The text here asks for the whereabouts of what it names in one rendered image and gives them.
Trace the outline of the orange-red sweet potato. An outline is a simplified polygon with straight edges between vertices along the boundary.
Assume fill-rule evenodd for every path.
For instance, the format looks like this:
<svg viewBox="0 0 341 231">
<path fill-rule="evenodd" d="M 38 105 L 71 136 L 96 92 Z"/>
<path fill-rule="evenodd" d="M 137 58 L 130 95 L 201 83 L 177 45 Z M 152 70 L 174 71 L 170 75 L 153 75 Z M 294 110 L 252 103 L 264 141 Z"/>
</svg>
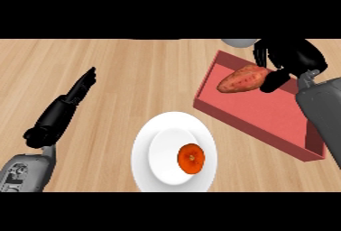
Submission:
<svg viewBox="0 0 341 231">
<path fill-rule="evenodd" d="M 221 93 L 239 93 L 255 90 L 265 81 L 267 69 L 251 64 L 229 74 L 217 85 Z"/>
</svg>

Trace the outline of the red cardboard box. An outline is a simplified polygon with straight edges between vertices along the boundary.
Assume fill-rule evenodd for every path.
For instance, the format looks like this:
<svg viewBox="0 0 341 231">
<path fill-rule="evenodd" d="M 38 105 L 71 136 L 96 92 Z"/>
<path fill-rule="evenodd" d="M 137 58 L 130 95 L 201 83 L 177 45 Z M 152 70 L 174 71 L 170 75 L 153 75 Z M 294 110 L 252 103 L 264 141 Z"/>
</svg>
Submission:
<svg viewBox="0 0 341 231">
<path fill-rule="evenodd" d="M 268 94 L 260 89 L 240 93 L 217 90 L 223 78 L 248 64 L 251 62 L 237 56 L 217 51 L 195 95 L 193 108 L 302 162 L 323 160 L 323 140 L 295 103 L 295 79 L 289 79 Z"/>
</svg>

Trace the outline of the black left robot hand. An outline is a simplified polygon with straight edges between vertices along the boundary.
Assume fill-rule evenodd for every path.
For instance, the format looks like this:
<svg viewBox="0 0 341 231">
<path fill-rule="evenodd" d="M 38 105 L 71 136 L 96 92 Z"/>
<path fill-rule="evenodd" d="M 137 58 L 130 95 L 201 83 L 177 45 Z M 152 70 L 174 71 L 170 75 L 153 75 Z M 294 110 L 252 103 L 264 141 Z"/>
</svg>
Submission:
<svg viewBox="0 0 341 231">
<path fill-rule="evenodd" d="M 75 82 L 69 92 L 53 100 L 37 119 L 34 127 L 23 134 L 26 145 L 41 148 L 54 144 L 66 130 L 74 117 L 75 109 L 82 101 L 91 85 L 96 83 L 96 68 L 91 67 Z"/>
</svg>

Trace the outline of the grey rounded object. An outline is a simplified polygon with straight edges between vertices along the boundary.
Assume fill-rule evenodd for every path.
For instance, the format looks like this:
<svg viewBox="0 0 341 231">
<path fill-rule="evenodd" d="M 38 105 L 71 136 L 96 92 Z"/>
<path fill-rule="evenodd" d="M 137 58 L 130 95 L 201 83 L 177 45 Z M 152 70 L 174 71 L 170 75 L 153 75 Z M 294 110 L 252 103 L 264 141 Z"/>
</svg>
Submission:
<svg viewBox="0 0 341 231">
<path fill-rule="evenodd" d="M 223 39 L 226 45 L 234 48 L 248 48 L 251 47 L 257 40 L 255 39 Z"/>
</svg>

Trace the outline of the white plate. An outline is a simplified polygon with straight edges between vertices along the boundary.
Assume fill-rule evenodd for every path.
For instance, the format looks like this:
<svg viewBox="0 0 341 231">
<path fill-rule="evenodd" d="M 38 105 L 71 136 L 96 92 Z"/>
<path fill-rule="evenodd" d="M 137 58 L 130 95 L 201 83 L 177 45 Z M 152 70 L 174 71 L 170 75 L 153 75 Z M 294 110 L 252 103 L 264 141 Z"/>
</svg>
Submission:
<svg viewBox="0 0 341 231">
<path fill-rule="evenodd" d="M 193 143 L 203 151 L 203 165 L 196 174 L 180 168 L 181 147 Z M 206 191 L 217 170 L 217 149 L 211 132 L 184 112 L 156 115 L 137 133 L 130 156 L 133 178 L 140 191 Z"/>
</svg>

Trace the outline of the orange round fruit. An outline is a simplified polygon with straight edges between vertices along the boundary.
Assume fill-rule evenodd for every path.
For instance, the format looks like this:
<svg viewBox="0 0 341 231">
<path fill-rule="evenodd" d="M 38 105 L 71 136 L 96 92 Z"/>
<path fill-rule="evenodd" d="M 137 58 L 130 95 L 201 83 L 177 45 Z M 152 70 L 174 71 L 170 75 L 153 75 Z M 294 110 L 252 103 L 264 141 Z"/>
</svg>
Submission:
<svg viewBox="0 0 341 231">
<path fill-rule="evenodd" d="M 198 174 L 205 162 L 205 153 L 195 143 L 186 144 L 177 154 L 177 163 L 186 174 Z"/>
</svg>

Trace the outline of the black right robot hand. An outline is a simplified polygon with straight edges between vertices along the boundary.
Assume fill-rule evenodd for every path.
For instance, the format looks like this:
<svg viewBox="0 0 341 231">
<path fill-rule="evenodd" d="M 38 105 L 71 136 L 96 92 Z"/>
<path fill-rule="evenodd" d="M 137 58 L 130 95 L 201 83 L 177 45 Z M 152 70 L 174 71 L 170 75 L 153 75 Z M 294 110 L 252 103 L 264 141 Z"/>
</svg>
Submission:
<svg viewBox="0 0 341 231">
<path fill-rule="evenodd" d="M 299 77 L 308 70 L 323 72 L 327 68 L 319 49 L 305 39 L 261 39 L 252 46 L 252 56 L 258 67 L 265 67 L 267 60 L 276 67 L 260 87 L 264 93 L 289 81 L 291 74 Z"/>
</svg>

